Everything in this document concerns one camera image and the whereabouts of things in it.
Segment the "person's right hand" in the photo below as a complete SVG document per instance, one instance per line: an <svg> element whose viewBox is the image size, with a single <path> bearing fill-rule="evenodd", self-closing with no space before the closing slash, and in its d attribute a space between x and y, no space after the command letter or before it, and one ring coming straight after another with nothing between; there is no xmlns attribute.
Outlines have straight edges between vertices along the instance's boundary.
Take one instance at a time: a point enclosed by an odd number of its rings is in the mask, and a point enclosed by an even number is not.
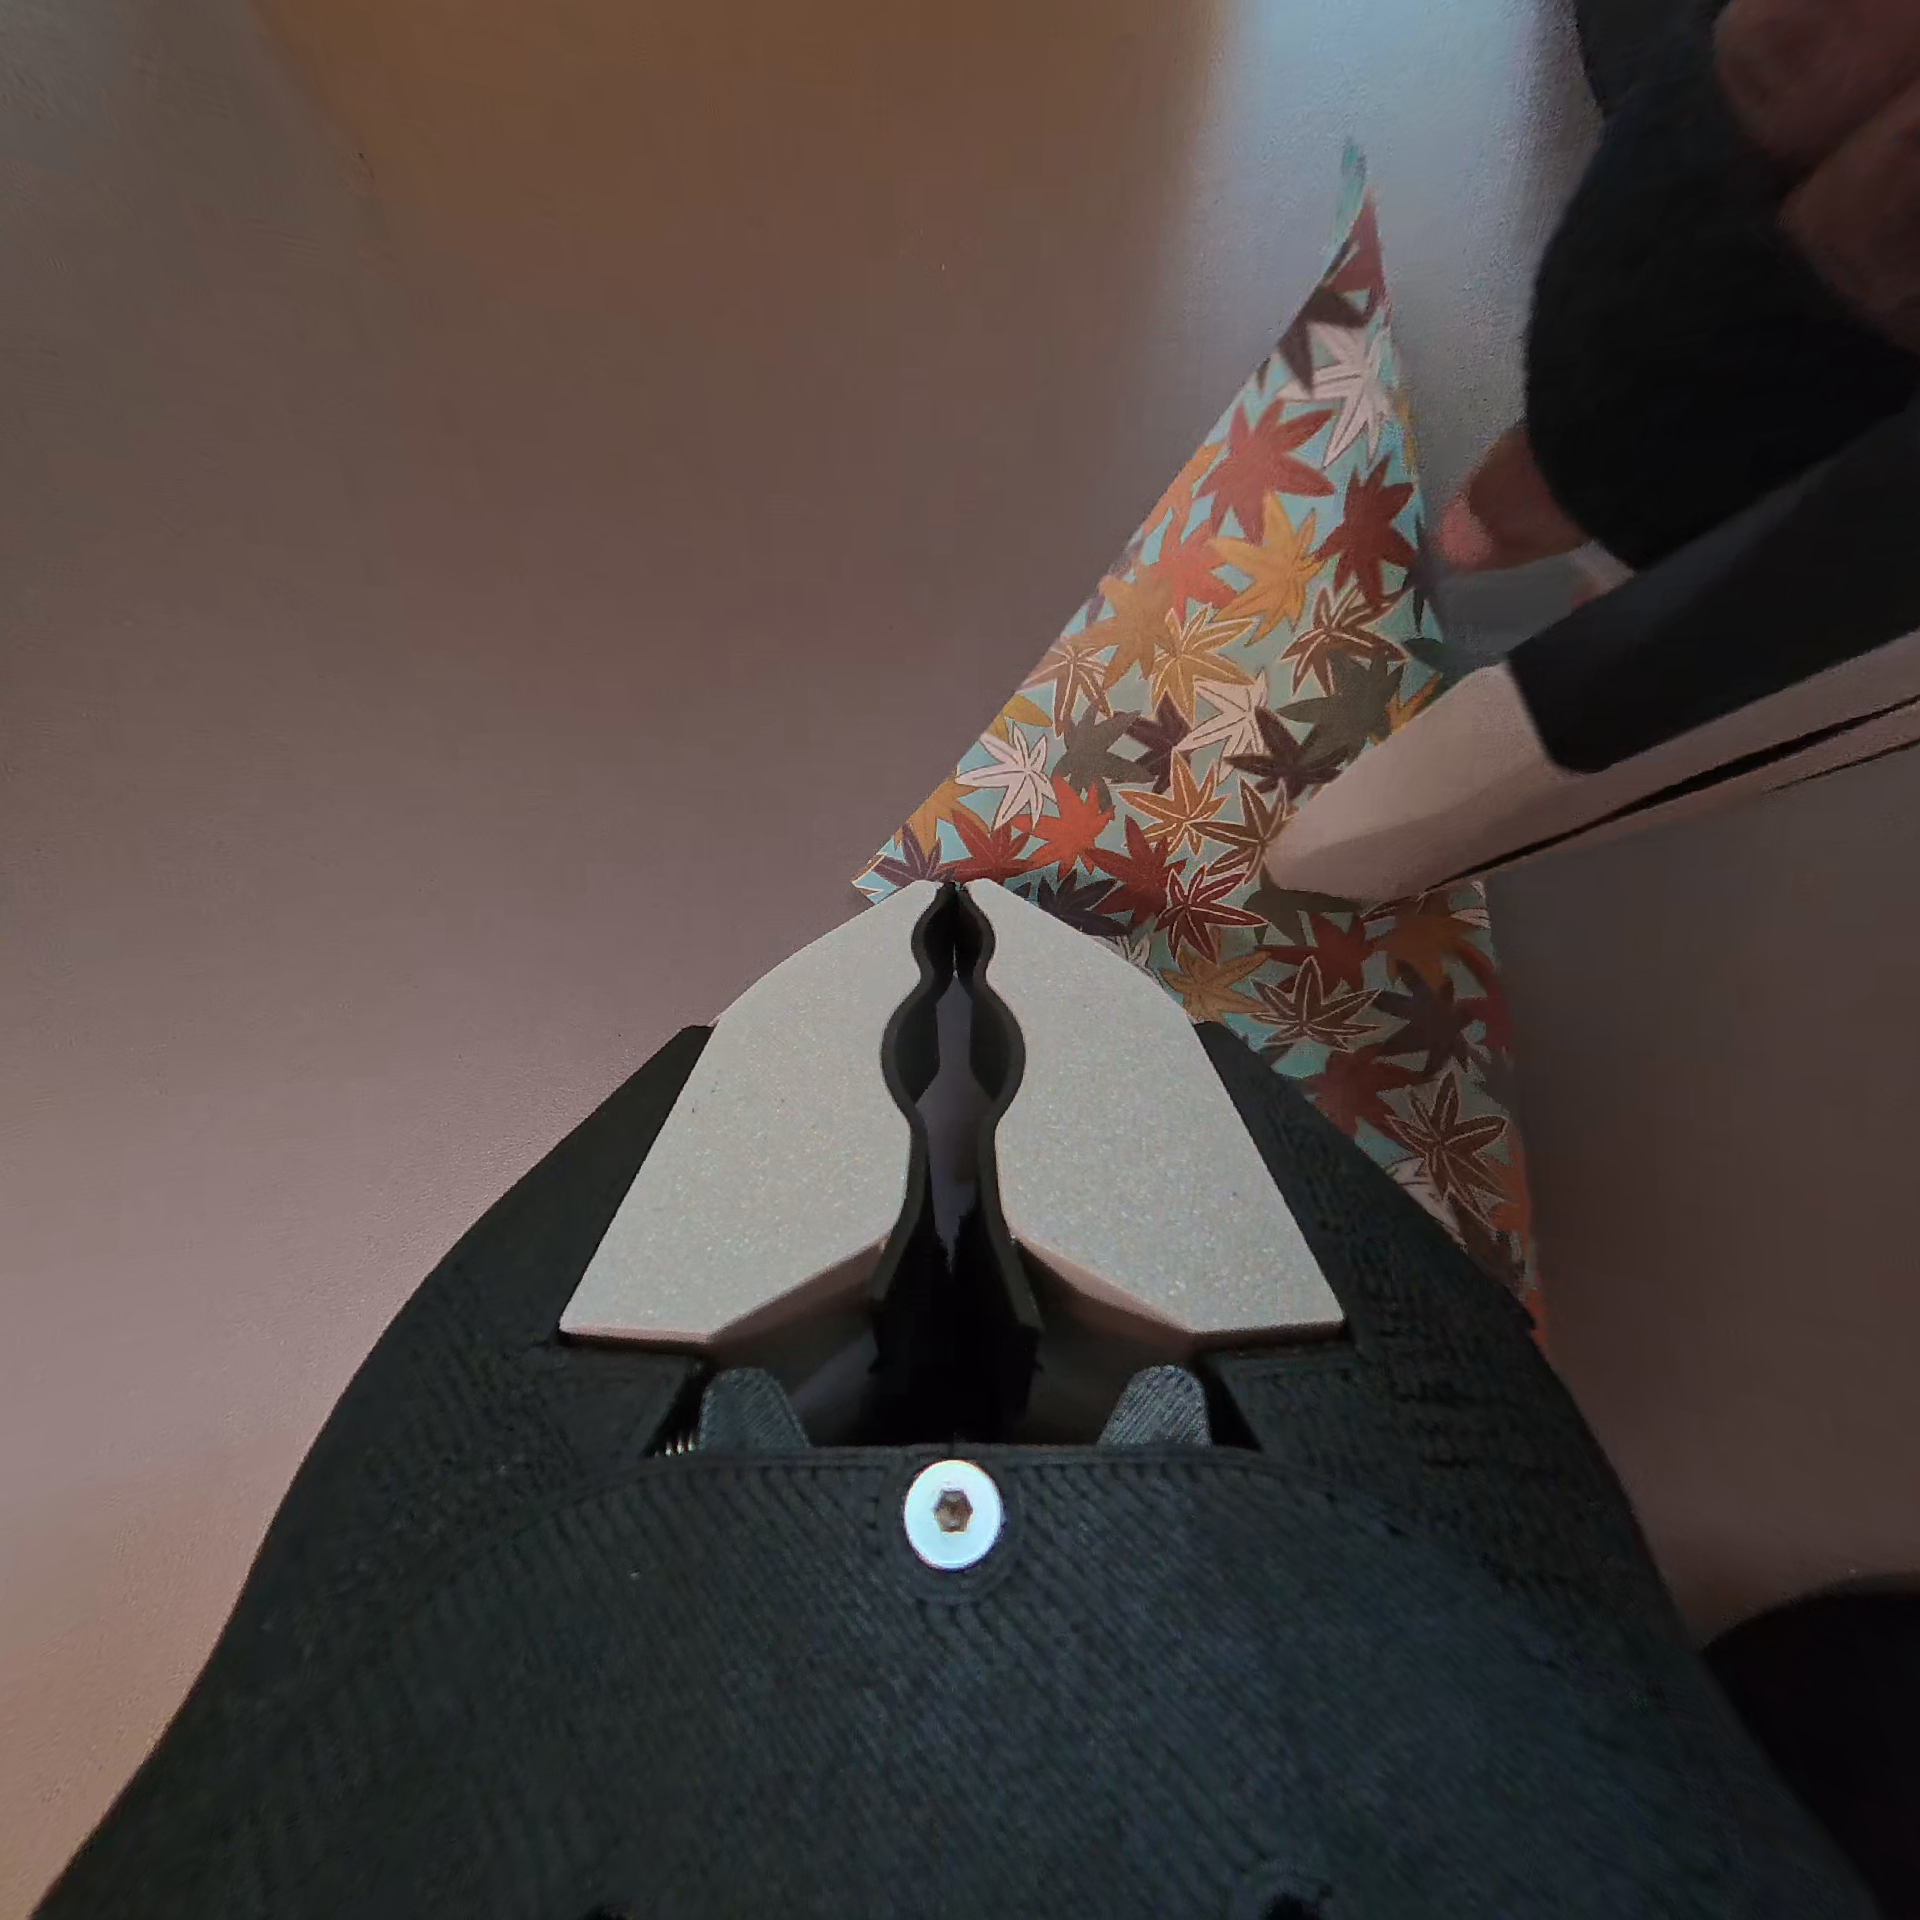
<svg viewBox="0 0 1920 1920"><path fill-rule="evenodd" d="M1645 570L1916 397L1920 7L1578 7L1599 144L1548 244L1526 406L1453 570Z"/></svg>

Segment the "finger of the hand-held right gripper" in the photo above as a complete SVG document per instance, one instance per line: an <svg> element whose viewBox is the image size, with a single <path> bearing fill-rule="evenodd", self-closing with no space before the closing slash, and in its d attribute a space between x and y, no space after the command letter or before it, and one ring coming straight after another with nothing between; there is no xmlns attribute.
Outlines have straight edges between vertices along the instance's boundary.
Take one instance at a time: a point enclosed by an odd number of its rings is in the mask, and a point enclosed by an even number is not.
<svg viewBox="0 0 1920 1920"><path fill-rule="evenodd" d="M1362 905L1407 898L1880 762L1916 740L1916 632L1599 777L1552 762L1523 676L1488 660L1307 795L1269 835L1263 882Z"/></svg>

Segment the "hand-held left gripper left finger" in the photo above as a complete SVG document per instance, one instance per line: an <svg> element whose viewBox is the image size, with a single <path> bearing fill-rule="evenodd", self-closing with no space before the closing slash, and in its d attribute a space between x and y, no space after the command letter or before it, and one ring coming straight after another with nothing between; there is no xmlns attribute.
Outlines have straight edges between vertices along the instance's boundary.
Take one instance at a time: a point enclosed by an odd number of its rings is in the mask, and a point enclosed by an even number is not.
<svg viewBox="0 0 1920 1920"><path fill-rule="evenodd" d="M706 1031L572 1341L743 1351L871 1287L924 1198L949 885L899 885L760 976Z"/></svg>

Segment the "maple leaf origami paper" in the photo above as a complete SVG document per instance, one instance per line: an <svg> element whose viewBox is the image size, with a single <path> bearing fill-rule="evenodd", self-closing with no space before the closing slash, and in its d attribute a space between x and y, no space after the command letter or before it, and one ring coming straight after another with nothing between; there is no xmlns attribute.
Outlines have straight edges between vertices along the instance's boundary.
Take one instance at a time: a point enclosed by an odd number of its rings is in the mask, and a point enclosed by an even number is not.
<svg viewBox="0 0 1920 1920"><path fill-rule="evenodd" d="M1281 893L1278 830L1453 682L1362 150L1330 252L1199 450L955 771L859 869L1007 882L1237 1031L1540 1305L1483 882Z"/></svg>

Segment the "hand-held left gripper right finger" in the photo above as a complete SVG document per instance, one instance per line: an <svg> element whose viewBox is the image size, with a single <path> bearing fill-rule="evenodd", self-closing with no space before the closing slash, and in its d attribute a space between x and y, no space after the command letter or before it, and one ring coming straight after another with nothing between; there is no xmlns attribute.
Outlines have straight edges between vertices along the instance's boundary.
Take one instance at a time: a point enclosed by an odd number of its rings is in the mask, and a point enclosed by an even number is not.
<svg viewBox="0 0 1920 1920"><path fill-rule="evenodd" d="M980 988L1018 1039L996 1121L1004 1222L1094 1318L1149 1343L1287 1343L1342 1305L1159 976L1007 885Z"/></svg>

